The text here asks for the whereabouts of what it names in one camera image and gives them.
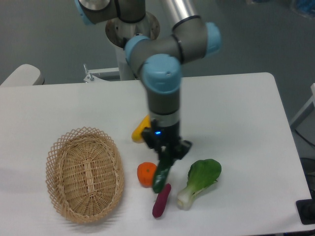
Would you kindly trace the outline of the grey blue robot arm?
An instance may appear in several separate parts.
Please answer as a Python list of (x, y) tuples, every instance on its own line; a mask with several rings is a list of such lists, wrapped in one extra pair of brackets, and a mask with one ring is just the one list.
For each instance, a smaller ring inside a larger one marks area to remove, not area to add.
[(118, 20), (116, 36), (126, 62), (147, 93), (151, 127), (141, 135), (159, 161), (173, 164), (182, 159), (191, 142), (180, 137), (181, 66), (220, 49), (217, 26), (204, 22), (189, 0), (164, 0), (172, 33), (153, 40), (143, 0), (78, 0), (75, 4), (86, 24)]

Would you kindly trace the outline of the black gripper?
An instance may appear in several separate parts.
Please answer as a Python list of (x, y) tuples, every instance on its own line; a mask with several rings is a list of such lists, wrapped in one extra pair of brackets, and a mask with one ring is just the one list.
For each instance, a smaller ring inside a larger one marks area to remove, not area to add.
[(151, 121), (151, 127), (145, 127), (141, 133), (149, 149), (153, 149), (158, 160), (161, 158), (161, 147), (171, 147), (173, 162), (182, 160), (192, 147), (192, 142), (181, 140), (180, 122), (162, 127), (156, 119)]

